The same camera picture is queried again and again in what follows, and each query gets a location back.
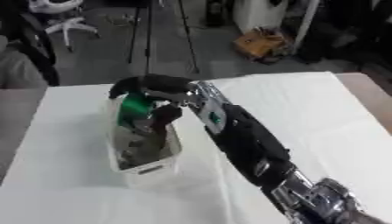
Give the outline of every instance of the white cabinet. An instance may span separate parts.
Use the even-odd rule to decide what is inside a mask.
[[[278,27],[282,23],[288,0],[274,6],[269,0],[236,0],[234,21],[242,32],[256,26]]]

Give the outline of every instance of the chair wheel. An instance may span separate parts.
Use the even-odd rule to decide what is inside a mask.
[[[68,46],[66,47],[66,49],[67,49],[70,53],[73,53],[73,52],[74,52],[74,49],[73,49],[70,45],[68,45]]]

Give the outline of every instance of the robotic arm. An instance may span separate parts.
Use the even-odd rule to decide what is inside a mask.
[[[307,179],[291,162],[289,150],[211,83],[149,74],[117,82],[109,98],[129,93],[142,95],[151,102],[169,102],[150,111],[154,116],[151,126],[159,130],[181,117],[180,107],[189,107],[231,164],[250,183],[260,187],[290,223],[384,223],[363,213],[355,197],[337,181],[324,178],[314,184]]]

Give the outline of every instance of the green object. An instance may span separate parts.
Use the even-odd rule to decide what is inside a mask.
[[[133,120],[145,119],[153,109],[153,101],[141,94],[127,94],[122,101],[118,115],[118,125],[133,126]]]
[[[210,113],[210,115],[209,115],[209,118],[210,118],[210,120],[213,122],[213,123],[219,123],[220,121],[221,121],[221,118],[220,117],[218,117],[214,112],[211,112]]]

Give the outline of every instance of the tripod leg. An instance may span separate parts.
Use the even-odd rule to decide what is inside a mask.
[[[136,8],[136,13],[135,13],[135,21],[133,23],[133,32],[132,32],[132,39],[130,41],[130,48],[129,48],[129,54],[128,54],[128,63],[132,63],[132,58],[133,58],[133,50],[135,48],[135,41],[137,37],[137,26],[139,24],[139,16],[140,16],[140,8]]]
[[[183,26],[184,26],[185,34],[186,34],[186,40],[188,41],[189,50],[191,51],[191,57],[192,57],[192,63],[193,63],[193,72],[195,74],[199,74],[200,70],[199,70],[197,62],[196,62],[196,54],[195,54],[194,49],[193,49],[193,43],[192,43],[192,40],[191,40],[191,33],[189,31],[188,22],[186,21],[187,17],[186,17],[185,11],[184,11],[184,5],[183,5],[182,0],[178,0],[178,6],[179,6],[179,10],[181,12],[182,22],[183,22]]]
[[[145,69],[144,74],[147,75],[150,72],[150,57],[151,57],[151,35],[152,35],[152,0],[149,0],[148,6],[148,18],[147,18],[147,43],[145,48]]]

